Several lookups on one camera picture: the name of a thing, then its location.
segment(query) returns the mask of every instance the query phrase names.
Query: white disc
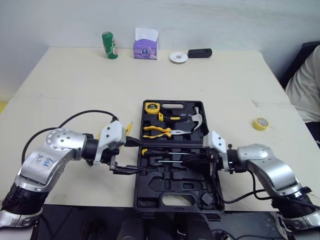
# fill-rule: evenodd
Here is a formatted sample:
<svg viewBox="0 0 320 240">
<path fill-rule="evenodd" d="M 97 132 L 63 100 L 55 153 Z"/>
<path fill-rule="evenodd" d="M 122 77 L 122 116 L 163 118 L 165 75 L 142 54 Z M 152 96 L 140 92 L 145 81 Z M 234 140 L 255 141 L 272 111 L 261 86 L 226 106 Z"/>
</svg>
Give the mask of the white disc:
<svg viewBox="0 0 320 240">
<path fill-rule="evenodd" d="M 183 52 L 173 52 L 170 54 L 170 60 L 176 64 L 182 64 L 188 60 L 188 56 Z"/>
</svg>

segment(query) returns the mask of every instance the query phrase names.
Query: floor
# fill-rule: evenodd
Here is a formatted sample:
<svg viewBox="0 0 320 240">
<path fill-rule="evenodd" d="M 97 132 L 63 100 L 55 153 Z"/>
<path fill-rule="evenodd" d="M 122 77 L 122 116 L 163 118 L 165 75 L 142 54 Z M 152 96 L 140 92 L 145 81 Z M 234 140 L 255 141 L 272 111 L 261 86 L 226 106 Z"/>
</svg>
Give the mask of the floor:
<svg viewBox="0 0 320 240">
<path fill-rule="evenodd" d="M 63 205 L 45 205 L 43 215 L 47 218 L 52 231 L 55 232 L 65 217 L 69 217 L 60 228 L 54 239 L 59 240 L 87 240 L 83 237 L 88 223 L 99 220 L 105 225 L 105 231 L 100 237 L 90 240 L 116 240 L 123 219 L 132 214 L 131 208 L 115 207 L 73 207 Z M 235 238 L 242 235 L 256 235 L 263 237 L 277 237 L 280 235 L 275 227 L 274 219 L 268 212 L 226 212 L 219 214 L 221 221 L 209 223 L 210 229 L 222 229 Z M 40 222 L 38 240 L 49 239 L 49 234 L 43 222 Z M 266 238 L 244 237 L 243 240 L 257 240 Z"/>
</svg>

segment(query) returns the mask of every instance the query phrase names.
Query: black cable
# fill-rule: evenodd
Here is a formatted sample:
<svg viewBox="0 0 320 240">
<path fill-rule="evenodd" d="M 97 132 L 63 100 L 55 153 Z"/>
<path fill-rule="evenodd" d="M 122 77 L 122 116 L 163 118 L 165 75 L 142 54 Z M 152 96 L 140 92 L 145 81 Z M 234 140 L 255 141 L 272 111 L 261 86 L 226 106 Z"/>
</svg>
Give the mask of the black cable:
<svg viewBox="0 0 320 240">
<path fill-rule="evenodd" d="M 48 229 L 48 233 L 49 233 L 49 237 L 50 237 L 50 240 L 54 240 L 54 234 L 52 232 L 52 229 L 49 225 L 49 222 L 48 220 L 46 219 L 45 216 L 43 216 L 42 214 L 40 214 L 40 218 L 42 219 L 42 221 L 44 222 L 44 224 L 46 225 L 46 228 Z"/>
<path fill-rule="evenodd" d="M 102 111 L 102 110 L 86 110 L 86 111 L 78 112 L 78 113 L 75 114 L 75 115 L 72 115 L 72 116 L 69 117 L 67 120 L 65 120 L 63 123 L 61 123 L 58 128 L 62 128 L 64 125 L 67 124 L 67 122 L 69 122 L 70 120 L 78 117 L 79 115 L 87 114 L 87 113 L 102 113 L 102 114 L 108 114 L 108 115 L 112 116 L 112 122 L 118 120 L 118 118 L 117 118 L 115 115 L 113 115 L 111 112 L 108 112 L 108 111 Z"/>
<path fill-rule="evenodd" d="M 26 159 L 26 152 L 27 152 L 27 149 L 30 145 L 30 143 L 40 134 L 46 132 L 46 131 L 50 131 L 50 130 L 54 130 L 56 129 L 56 127 L 49 127 L 49 128 L 45 128 L 41 131 L 38 131 L 37 133 L 35 133 L 25 144 L 24 148 L 23 148 L 23 151 L 22 151 L 22 156 L 21 156 L 21 165 L 24 163 L 25 159 Z"/>
<path fill-rule="evenodd" d="M 255 175 L 253 174 L 252 171 L 250 170 L 247 170 L 250 174 L 251 174 L 251 177 L 252 177 L 252 182 L 253 182 L 253 191 L 256 191 L 256 177 Z M 266 196 L 266 197 L 259 197 L 256 193 L 254 194 L 254 197 L 258 200 L 270 200 L 272 199 L 272 197 L 270 196 Z"/>
<path fill-rule="evenodd" d="M 67 213 L 67 215 L 65 216 L 64 220 L 61 222 L 61 224 L 59 225 L 59 227 L 56 229 L 56 231 L 53 234 L 53 239 L 56 237 L 57 233 L 60 231 L 60 229 L 63 227 L 63 225 L 65 224 L 65 222 L 67 221 L 67 219 L 69 218 L 70 214 L 72 213 L 74 207 L 71 207 L 69 212 Z"/>
<path fill-rule="evenodd" d="M 230 238 L 232 238 L 232 240 L 236 240 L 236 238 L 235 238 L 234 236 L 232 236 L 230 233 L 228 233 L 226 230 L 222 230 L 222 229 L 212 229 L 212 230 L 211 230 L 211 233 L 214 232 L 214 231 L 220 231 L 220 232 L 226 233 L 226 234 L 228 234 L 228 236 L 229 236 Z"/>
<path fill-rule="evenodd" d="M 22 151 L 22 156 L 21 156 L 21 164 L 24 163 L 25 159 L 26 159 L 26 152 L 27 152 L 27 149 L 30 145 L 30 143 L 40 134 L 46 132 L 46 131 L 50 131 L 50 130 L 54 130 L 54 129 L 57 129 L 57 128 L 62 128 L 66 123 L 68 123 L 70 120 L 76 118 L 77 116 L 79 115 L 82 115 L 82 114 L 87 114 L 87 113 L 102 113 L 102 114 L 108 114 L 110 116 L 112 116 L 112 122 L 113 121 L 116 121 L 118 120 L 118 118 L 112 114 L 111 112 L 108 112 L 108 111 L 102 111 L 102 110 L 86 110 L 86 111 L 81 111 L 81 112 L 78 112 L 77 114 L 75 115 L 72 115 L 71 117 L 69 117 L 67 120 L 65 120 L 63 123 L 61 123 L 58 127 L 49 127 L 49 128 L 46 128 L 46 129 L 43 129 L 41 131 L 38 131 L 37 133 L 35 133 L 29 140 L 28 142 L 25 144 L 24 148 L 23 148 L 23 151 Z"/>
<path fill-rule="evenodd" d="M 297 203 L 297 204 L 305 205 L 305 206 L 310 207 L 310 208 L 320 209 L 320 206 L 314 205 L 312 203 L 299 201 L 299 200 L 296 200 L 296 199 L 290 199 L 290 198 L 288 198 L 288 200 L 291 201 L 291 202 Z"/>
<path fill-rule="evenodd" d="M 230 200 L 230 201 L 226 201 L 224 200 L 223 196 L 220 194 L 220 191 L 218 191 L 217 189 L 217 186 L 216 186 L 216 170 L 217 170 L 217 161 L 214 161 L 213 162 L 213 167 L 212 167 L 212 179 L 213 179 L 213 188 L 215 190 L 215 192 L 217 193 L 218 197 L 220 198 L 220 200 L 224 203 L 224 204 L 234 204 L 244 198 L 247 198 L 249 197 L 250 195 L 253 195 L 253 194 L 257 194 L 257 193 L 261 193 L 261 192 L 265 192 L 266 190 L 264 189 L 260 189 L 260 190 L 255 190 L 255 191 L 251 191 L 251 192 L 248 192 L 236 199 L 233 199 L 233 200 Z"/>
<path fill-rule="evenodd" d="M 239 236 L 237 238 L 235 238 L 234 240 L 239 240 L 239 239 L 243 239 L 243 238 L 247 238 L 247 237 L 251 237 L 251 238 L 258 238 L 258 239 L 284 239 L 283 237 L 269 237 L 269 236 L 257 236 L 257 235 L 243 235 L 243 236 Z"/>
</svg>

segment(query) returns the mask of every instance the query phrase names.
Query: tape measure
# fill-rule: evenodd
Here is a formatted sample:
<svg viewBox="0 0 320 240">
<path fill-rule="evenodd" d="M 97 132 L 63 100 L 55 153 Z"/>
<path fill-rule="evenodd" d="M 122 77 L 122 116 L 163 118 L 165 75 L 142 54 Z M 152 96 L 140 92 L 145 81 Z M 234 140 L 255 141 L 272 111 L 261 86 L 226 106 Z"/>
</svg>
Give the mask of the tape measure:
<svg viewBox="0 0 320 240">
<path fill-rule="evenodd" d="M 146 102 L 144 110 L 147 114 L 157 115 L 160 112 L 160 103 Z"/>
<path fill-rule="evenodd" d="M 258 117 L 257 119 L 255 119 L 252 125 L 256 130 L 259 130 L 259 131 L 264 131 L 269 127 L 268 121 L 263 117 Z"/>
</svg>

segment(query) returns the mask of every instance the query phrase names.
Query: yellow tape roll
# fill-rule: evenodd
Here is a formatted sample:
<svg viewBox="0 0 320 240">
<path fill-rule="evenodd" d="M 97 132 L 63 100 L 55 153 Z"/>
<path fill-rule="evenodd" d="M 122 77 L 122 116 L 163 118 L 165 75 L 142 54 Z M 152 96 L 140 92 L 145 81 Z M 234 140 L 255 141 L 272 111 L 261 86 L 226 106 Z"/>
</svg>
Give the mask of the yellow tape roll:
<svg viewBox="0 0 320 240">
<path fill-rule="evenodd" d="M 269 123 L 266 119 L 263 117 L 258 117 L 256 120 L 252 123 L 253 127 L 259 131 L 264 131 L 269 127 Z"/>
</svg>

